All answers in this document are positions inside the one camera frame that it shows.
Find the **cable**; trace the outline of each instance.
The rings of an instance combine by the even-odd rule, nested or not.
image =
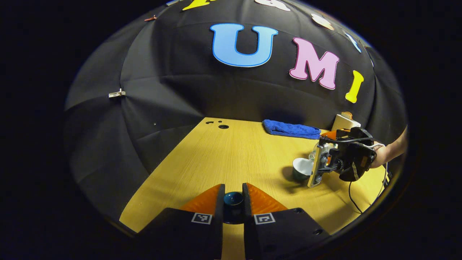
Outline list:
[[[330,143],[346,143],[346,142],[358,142],[358,141],[363,141],[363,140],[374,140],[374,138],[373,137],[364,137],[364,138],[357,138],[357,139],[351,139],[351,140],[341,140],[341,141],[329,139],[328,142],[330,142]]]
[[[373,145],[365,145],[363,143],[359,143],[360,145],[364,146],[364,147],[367,147],[367,148],[371,148],[371,149],[374,149],[376,146],[383,146],[385,147],[385,145],[383,143],[376,143],[376,144],[373,144]]]
[[[382,186],[380,186],[380,190],[378,191],[376,200],[377,200],[378,196],[380,196],[380,193],[382,192],[383,185],[385,185],[385,179],[387,178],[387,172],[388,172],[388,162],[385,163],[385,174],[383,175]]]
[[[350,188],[351,188],[351,182],[350,182],[350,186],[348,186],[348,195],[350,196],[351,202],[353,202],[353,204],[356,206],[356,208],[357,208],[357,209],[359,210],[359,212],[361,212],[361,214],[362,214],[362,213],[363,213],[362,210],[359,209],[358,205],[356,205],[356,203],[354,202],[354,200],[351,198]]]

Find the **black cable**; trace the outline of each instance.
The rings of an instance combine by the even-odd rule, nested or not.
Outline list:
[[[361,212],[361,214],[362,214],[363,212],[359,209],[358,205],[356,205],[356,203],[354,202],[354,200],[351,198],[350,188],[351,188],[351,182],[350,182],[350,186],[348,186],[348,195],[350,196],[351,202],[353,202],[353,204],[356,206],[356,208],[357,208],[357,209],[359,210],[359,212]]]
[[[328,142],[330,143],[346,143],[346,142],[358,142],[358,141],[363,141],[363,140],[375,140],[373,137],[364,137],[364,138],[357,138],[357,139],[351,139],[351,140],[332,140],[329,139]]]
[[[385,175],[383,176],[382,186],[380,187],[380,190],[378,191],[376,199],[378,198],[378,196],[382,192],[382,188],[385,185],[385,181],[387,180],[387,172],[388,172],[388,162],[385,164]]]

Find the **yellow letter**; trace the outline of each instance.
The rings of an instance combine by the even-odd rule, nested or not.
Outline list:
[[[194,8],[194,7],[206,6],[208,4],[210,3],[206,2],[206,0],[194,0],[189,6],[183,8],[183,11]]]
[[[345,98],[351,103],[356,103],[356,101],[358,100],[356,96],[358,95],[361,83],[363,83],[364,81],[364,77],[361,75],[361,73],[357,72],[356,70],[353,71],[353,77],[354,78],[353,83],[351,84],[350,92],[348,92],[345,95]]]

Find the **hand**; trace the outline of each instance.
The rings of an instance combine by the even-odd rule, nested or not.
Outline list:
[[[389,152],[388,146],[377,146],[374,149],[377,153],[377,157],[371,163],[371,169],[379,168],[381,165],[385,164],[387,162],[387,156]]]

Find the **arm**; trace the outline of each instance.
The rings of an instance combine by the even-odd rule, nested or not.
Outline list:
[[[396,139],[393,143],[376,149],[377,157],[372,162],[371,168],[378,168],[386,162],[391,161],[392,159],[403,154],[407,149],[407,126],[401,133],[400,137]]]

